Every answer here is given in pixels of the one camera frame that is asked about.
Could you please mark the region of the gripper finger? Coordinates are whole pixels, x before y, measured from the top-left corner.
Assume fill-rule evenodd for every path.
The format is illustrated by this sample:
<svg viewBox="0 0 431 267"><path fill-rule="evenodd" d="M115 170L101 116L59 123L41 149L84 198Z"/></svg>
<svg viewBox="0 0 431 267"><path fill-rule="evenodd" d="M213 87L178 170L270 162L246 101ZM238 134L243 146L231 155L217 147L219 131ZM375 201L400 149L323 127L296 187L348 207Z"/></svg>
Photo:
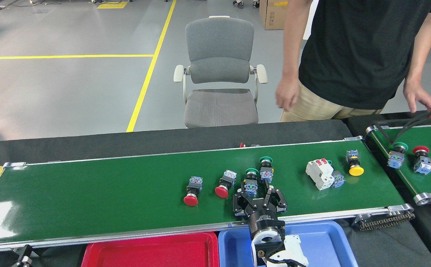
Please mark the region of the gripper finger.
<svg viewBox="0 0 431 267"><path fill-rule="evenodd" d="M251 198L243 189L238 189L233 196L233 211L235 216L262 217L269 214L268 203L265 203L265 197Z"/></svg>
<svg viewBox="0 0 431 267"><path fill-rule="evenodd" d="M286 212L288 203L280 189L268 187L266 193L266 209L273 212Z"/></svg>

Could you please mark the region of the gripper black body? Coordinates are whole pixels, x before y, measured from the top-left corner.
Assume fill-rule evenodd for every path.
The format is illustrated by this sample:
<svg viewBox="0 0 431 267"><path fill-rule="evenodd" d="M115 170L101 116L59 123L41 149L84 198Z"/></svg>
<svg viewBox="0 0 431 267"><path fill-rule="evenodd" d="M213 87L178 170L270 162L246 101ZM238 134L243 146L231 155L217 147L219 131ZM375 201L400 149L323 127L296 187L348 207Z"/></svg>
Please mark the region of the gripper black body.
<svg viewBox="0 0 431 267"><path fill-rule="evenodd" d="M246 207L251 238L254 238L264 230L275 230L277 232L276 236L283 238L285 236L285 222L278 219L278 215L276 214L278 211L285 212L286 207Z"/></svg>

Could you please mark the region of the person's right hand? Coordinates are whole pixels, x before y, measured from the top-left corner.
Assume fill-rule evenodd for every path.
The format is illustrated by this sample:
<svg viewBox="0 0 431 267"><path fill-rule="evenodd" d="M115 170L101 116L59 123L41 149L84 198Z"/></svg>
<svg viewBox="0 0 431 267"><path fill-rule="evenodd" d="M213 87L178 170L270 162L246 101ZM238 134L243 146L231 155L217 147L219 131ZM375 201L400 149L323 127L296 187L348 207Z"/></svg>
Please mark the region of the person's right hand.
<svg viewBox="0 0 431 267"><path fill-rule="evenodd" d="M276 104L288 112L297 102L300 95L299 77L297 75L282 76L276 88Z"/></svg>

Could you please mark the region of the person's left hand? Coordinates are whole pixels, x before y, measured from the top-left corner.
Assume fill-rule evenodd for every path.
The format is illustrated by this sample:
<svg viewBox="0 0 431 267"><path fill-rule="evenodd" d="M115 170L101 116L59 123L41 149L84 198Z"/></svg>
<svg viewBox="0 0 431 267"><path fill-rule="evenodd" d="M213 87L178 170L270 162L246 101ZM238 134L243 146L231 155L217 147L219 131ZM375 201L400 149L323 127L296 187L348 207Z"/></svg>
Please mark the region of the person's left hand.
<svg viewBox="0 0 431 267"><path fill-rule="evenodd" d="M421 82L406 79L403 86L403 95L411 113L416 113L418 110L417 103L422 104L428 112L431 112L431 96L423 89Z"/></svg>

